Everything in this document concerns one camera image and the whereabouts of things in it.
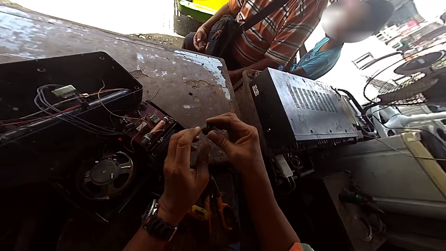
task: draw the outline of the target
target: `orange striped shirt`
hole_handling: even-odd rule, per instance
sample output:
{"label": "orange striped shirt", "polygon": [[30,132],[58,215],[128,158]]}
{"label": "orange striped shirt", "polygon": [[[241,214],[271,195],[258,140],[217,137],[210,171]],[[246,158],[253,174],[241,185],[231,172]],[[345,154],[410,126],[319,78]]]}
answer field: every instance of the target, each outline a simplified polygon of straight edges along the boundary
{"label": "orange striped shirt", "polygon": [[[229,0],[241,24],[272,0]],[[232,54],[244,67],[265,57],[285,65],[318,25],[328,0],[289,0],[280,9],[244,32]]]}

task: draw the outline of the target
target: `rusty metal surface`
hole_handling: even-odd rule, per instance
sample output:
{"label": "rusty metal surface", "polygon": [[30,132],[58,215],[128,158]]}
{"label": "rusty metal surface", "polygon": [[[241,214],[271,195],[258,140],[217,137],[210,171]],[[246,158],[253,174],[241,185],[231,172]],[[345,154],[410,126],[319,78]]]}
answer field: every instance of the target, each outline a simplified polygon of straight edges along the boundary
{"label": "rusty metal surface", "polygon": [[[112,56],[143,85],[143,100],[154,97],[186,128],[238,113],[222,59],[0,5],[0,63],[93,51]],[[212,155],[222,154],[213,149]]]}

